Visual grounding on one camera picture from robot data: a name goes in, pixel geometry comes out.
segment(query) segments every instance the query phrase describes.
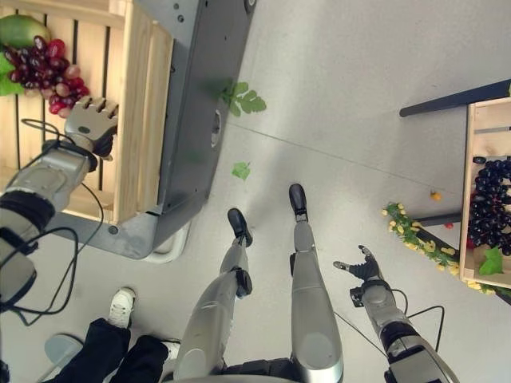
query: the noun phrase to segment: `cart wheel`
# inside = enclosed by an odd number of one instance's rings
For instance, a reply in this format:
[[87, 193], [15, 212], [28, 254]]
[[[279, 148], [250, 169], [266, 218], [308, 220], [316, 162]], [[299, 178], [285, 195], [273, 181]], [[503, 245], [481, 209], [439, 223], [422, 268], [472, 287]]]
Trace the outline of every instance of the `cart wheel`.
[[245, 1], [245, 10], [248, 14], [250, 14], [254, 8], [256, 7], [257, 0], [244, 0]]

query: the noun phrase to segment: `black table leg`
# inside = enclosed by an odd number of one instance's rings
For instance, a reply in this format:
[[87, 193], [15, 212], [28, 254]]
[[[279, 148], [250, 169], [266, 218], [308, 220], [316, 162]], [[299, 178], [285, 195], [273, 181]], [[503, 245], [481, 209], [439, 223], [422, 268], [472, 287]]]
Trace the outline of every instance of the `black table leg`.
[[437, 98], [436, 100], [422, 102], [421, 104], [407, 106], [399, 111], [399, 116], [406, 117], [413, 114], [433, 112], [468, 105], [474, 102], [495, 100], [496, 98], [508, 97], [511, 80], [504, 80], [494, 84], [480, 86], [465, 92], [451, 94]]

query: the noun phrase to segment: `green mango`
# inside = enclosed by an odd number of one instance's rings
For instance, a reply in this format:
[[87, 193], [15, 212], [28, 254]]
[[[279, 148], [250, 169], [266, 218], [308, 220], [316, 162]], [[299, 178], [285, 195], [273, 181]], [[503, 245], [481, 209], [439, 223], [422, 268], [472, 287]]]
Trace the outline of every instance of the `green mango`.
[[35, 36], [51, 39], [48, 28], [31, 16], [11, 14], [0, 18], [0, 44], [20, 49], [34, 45]]

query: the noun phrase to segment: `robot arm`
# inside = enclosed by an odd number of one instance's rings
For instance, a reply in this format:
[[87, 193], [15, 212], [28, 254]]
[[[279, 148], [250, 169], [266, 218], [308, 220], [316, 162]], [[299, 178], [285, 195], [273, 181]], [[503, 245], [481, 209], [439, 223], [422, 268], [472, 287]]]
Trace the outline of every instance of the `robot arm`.
[[116, 129], [116, 105], [82, 98], [65, 123], [66, 140], [46, 141], [40, 158], [23, 168], [0, 196], [0, 312], [19, 301], [36, 279], [26, 256], [37, 244], [23, 243], [44, 232], [55, 213], [67, 207], [71, 192], [96, 169], [94, 154], [110, 153]]
[[365, 307], [367, 315], [383, 344], [390, 368], [385, 372], [387, 383], [459, 383], [449, 366], [438, 356], [396, 306], [388, 283], [369, 249], [359, 247], [366, 257], [362, 265], [334, 263], [364, 282], [350, 290], [355, 307]]

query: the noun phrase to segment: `wooden crate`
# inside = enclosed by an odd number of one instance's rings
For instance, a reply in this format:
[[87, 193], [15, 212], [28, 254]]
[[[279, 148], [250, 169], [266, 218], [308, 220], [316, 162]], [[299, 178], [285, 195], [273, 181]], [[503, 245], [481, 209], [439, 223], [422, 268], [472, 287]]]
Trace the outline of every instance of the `wooden crate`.
[[[133, 0], [0, 0], [0, 17], [29, 14], [66, 43], [92, 97], [119, 104], [113, 161], [85, 178], [105, 209], [121, 223], [156, 205], [172, 56], [172, 37]], [[45, 135], [21, 123], [46, 120], [64, 132], [42, 97], [0, 97], [0, 190], [41, 152]], [[53, 138], [46, 133], [46, 139]], [[99, 219], [92, 196], [78, 188], [66, 212]]]
[[504, 274], [480, 275], [488, 245], [466, 248], [469, 226], [470, 195], [475, 177], [484, 165], [475, 164], [475, 156], [511, 156], [511, 97], [469, 105], [466, 133], [465, 183], [461, 220], [460, 277], [489, 285], [511, 287], [511, 257], [503, 257]]

